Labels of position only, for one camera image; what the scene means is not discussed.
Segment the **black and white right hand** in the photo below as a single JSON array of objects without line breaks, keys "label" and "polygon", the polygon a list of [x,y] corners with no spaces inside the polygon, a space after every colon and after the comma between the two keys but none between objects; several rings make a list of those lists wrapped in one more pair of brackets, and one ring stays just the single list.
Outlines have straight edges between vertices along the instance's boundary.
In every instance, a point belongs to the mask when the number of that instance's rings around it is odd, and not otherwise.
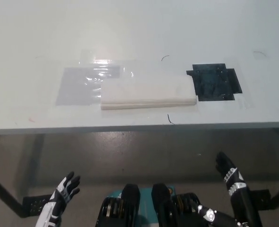
[{"label": "black and white right hand", "polygon": [[234,217],[202,204],[196,205],[196,213],[213,227],[261,227],[261,218],[248,185],[239,169],[223,152],[216,156],[216,169],[226,184]]}]

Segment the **white and black left hand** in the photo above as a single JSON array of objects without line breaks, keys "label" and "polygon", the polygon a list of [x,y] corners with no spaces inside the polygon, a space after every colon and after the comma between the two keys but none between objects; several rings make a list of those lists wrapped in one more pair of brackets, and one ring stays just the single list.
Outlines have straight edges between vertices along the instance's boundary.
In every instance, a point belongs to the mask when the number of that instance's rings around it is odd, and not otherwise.
[{"label": "white and black left hand", "polygon": [[74,172],[65,176],[54,190],[49,201],[44,205],[36,227],[60,227],[62,214],[71,199],[80,192],[80,176],[74,177]]}]

